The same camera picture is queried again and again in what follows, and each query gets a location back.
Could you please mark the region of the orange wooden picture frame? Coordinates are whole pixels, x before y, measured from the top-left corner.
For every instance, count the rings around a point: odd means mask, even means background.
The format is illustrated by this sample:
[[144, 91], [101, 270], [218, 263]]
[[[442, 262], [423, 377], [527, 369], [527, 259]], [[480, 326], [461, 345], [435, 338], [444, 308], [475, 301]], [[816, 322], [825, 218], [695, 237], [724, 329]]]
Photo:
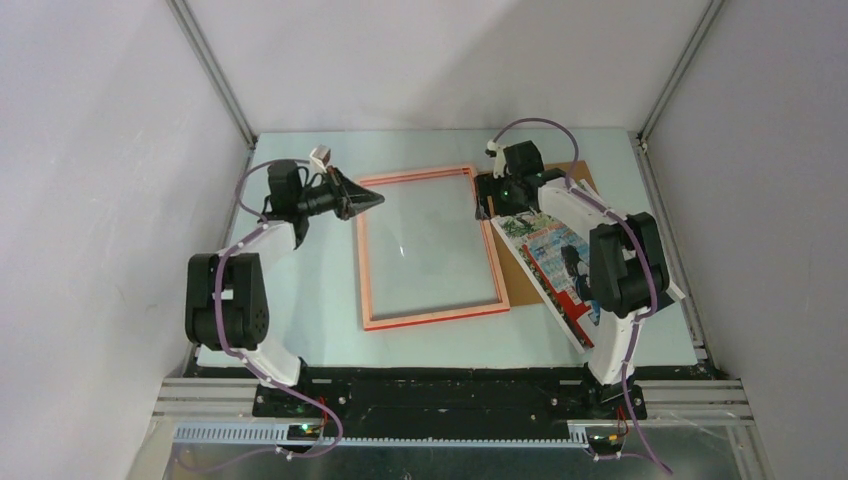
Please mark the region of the orange wooden picture frame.
[[[363, 186], [372, 189], [375, 185], [387, 184], [392, 182], [401, 182], [407, 180], [418, 180], [418, 179], [426, 179], [426, 178], [435, 178], [442, 177], [454, 174], [465, 174], [469, 177], [471, 181], [471, 186], [473, 193], [474, 190], [474, 177], [477, 174], [477, 171], [472, 165], [457, 165], [457, 166], [448, 166], [448, 167], [435, 167], [428, 168], [423, 170], [411, 170], [406, 172], [397, 172], [397, 173], [388, 173], [388, 174], [379, 174], [379, 175], [371, 175], [368, 177], [364, 177], [361, 180]], [[468, 307], [461, 309], [448, 310], [441, 314], [439, 313], [431, 313], [431, 314], [422, 314], [415, 315], [411, 317], [401, 318], [396, 322], [392, 321], [376, 321], [371, 317], [372, 314], [372, 301], [370, 299], [370, 286], [368, 280], [368, 258], [367, 258], [367, 247], [366, 247], [366, 239], [365, 239], [365, 227], [364, 227], [364, 219], [363, 214], [357, 217], [356, 219], [356, 244], [357, 244], [357, 266], [359, 273], [359, 282], [360, 282], [360, 303], [361, 303], [361, 315], [362, 315], [362, 325], [367, 331], [377, 331], [377, 330], [385, 330], [390, 328], [398, 328], [405, 326], [413, 326], [413, 325], [422, 325], [428, 323], [442, 322], [448, 320], [457, 320], [475, 316], [489, 315], [495, 313], [503, 313], [509, 310], [510, 301], [507, 295], [506, 286], [504, 282], [504, 278], [502, 275], [501, 267], [499, 264], [499, 259], [497, 255], [497, 251], [494, 244], [494, 239], [492, 232], [490, 230], [490, 226], [486, 221], [479, 221], [483, 225], [483, 233], [486, 240], [487, 250], [489, 252], [489, 261], [491, 266], [493, 267], [493, 273], [495, 274], [495, 283], [497, 287], [497, 292], [499, 294], [499, 302], [491, 305], [484, 305], [481, 307]]]

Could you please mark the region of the colourful printed photo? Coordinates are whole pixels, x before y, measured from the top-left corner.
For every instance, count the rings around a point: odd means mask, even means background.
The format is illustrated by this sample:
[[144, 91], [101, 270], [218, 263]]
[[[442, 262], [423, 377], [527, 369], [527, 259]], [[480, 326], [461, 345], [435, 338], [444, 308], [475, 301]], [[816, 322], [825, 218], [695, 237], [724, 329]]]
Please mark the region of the colourful printed photo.
[[494, 228], [580, 352], [593, 349], [603, 330], [633, 299], [650, 303], [634, 247], [597, 193], [585, 182], [552, 180], [539, 189], [538, 212], [491, 218]]

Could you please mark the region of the clear acrylic sheet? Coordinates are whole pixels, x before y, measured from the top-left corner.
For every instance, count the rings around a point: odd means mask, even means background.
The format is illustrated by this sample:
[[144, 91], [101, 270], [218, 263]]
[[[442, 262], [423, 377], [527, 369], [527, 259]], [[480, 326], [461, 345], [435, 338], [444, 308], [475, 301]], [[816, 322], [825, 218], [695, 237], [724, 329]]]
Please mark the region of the clear acrylic sheet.
[[385, 198], [363, 214], [374, 320], [396, 322], [499, 302], [467, 175], [372, 189]]

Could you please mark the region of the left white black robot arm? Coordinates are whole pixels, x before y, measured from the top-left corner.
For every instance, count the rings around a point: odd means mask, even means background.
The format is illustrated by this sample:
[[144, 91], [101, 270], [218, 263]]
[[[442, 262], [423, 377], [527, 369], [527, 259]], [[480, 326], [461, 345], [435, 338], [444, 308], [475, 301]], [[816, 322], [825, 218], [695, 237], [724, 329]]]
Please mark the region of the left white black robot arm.
[[299, 417], [314, 408], [316, 390], [299, 379], [301, 358], [268, 338], [264, 273], [302, 246], [311, 218], [331, 212], [351, 220], [385, 198], [321, 161], [275, 159], [248, 172], [260, 170], [269, 187], [261, 209], [238, 204], [256, 226], [233, 245], [188, 261], [185, 333], [191, 343], [238, 360], [263, 384], [281, 386], [278, 404]]

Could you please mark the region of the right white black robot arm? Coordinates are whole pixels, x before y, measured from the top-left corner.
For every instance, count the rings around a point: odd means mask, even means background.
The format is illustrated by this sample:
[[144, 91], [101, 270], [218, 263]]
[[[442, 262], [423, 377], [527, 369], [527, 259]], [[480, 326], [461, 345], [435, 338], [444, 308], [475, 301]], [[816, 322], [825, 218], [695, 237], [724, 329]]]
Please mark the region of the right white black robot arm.
[[588, 246], [587, 257], [568, 253], [562, 261], [578, 298], [599, 308], [599, 338], [588, 363], [596, 381], [583, 388], [581, 402], [591, 416], [606, 418], [622, 403], [616, 384], [633, 373], [640, 325], [671, 283], [657, 222], [647, 212], [615, 212], [571, 171], [545, 167], [531, 141], [490, 140], [486, 153], [494, 167], [474, 178], [478, 220], [500, 228], [521, 217], [551, 218]]

